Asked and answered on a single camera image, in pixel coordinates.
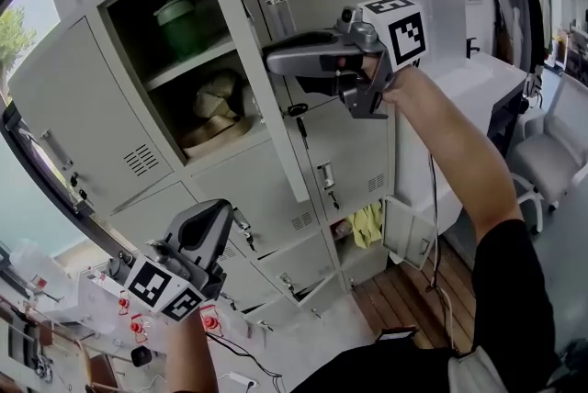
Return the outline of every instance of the black shirt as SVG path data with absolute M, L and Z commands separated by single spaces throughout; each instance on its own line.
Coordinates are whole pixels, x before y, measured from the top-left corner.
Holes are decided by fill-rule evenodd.
M 553 309 L 523 221 L 505 221 L 481 240 L 472 282 L 474 347 L 490 356 L 509 392 L 540 390 L 557 365 Z M 411 340 L 376 342 L 337 355 L 294 393 L 448 392 L 452 355 L 448 348 L 418 349 Z

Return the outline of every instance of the forearm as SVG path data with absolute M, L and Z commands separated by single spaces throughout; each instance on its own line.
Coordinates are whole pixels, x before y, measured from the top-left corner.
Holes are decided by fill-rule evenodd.
M 521 219 L 503 157 L 420 70 L 399 74 L 387 100 L 408 119 L 472 219 L 478 239 L 504 219 Z
M 187 320 L 168 328 L 165 369 L 171 393 L 218 391 L 214 365 L 198 310 Z

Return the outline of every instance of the gray chair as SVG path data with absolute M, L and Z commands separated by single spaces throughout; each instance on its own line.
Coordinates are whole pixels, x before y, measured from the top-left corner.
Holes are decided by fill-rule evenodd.
M 563 74 L 549 111 L 521 120 L 524 139 L 513 148 L 509 167 L 525 189 L 518 203 L 535 204 L 537 225 L 531 232 L 537 234 L 543 230 L 541 200 L 554 211 L 566 191 L 588 175 L 588 88 Z

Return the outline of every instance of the yellow cloth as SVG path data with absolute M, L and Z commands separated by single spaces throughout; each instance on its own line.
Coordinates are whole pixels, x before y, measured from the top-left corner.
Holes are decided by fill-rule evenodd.
M 356 245 L 367 249 L 374 242 L 382 239 L 382 205 L 378 202 L 362 208 L 358 212 L 347 217 L 347 221 L 353 228 L 353 236 Z

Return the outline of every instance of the tree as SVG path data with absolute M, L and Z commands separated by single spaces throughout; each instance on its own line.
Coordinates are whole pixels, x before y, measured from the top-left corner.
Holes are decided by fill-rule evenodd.
M 8 98 L 8 74 L 15 62 L 35 41 L 37 32 L 25 30 L 25 8 L 9 7 L 0 16 L 0 93 Z

